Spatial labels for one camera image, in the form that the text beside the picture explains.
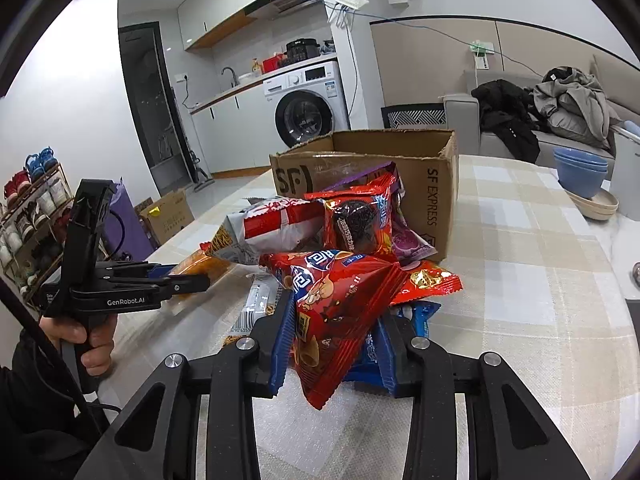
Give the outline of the left hand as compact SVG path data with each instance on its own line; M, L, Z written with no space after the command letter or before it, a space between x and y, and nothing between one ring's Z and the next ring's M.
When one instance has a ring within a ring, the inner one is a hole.
M39 320L39 326L57 349L61 347L62 341L81 346L88 344L88 350L82 354L80 359L90 376L100 377L111 369L114 335L117 326L116 314L109 315L101 325L96 326L90 332L87 332L84 326L70 318L43 316Z

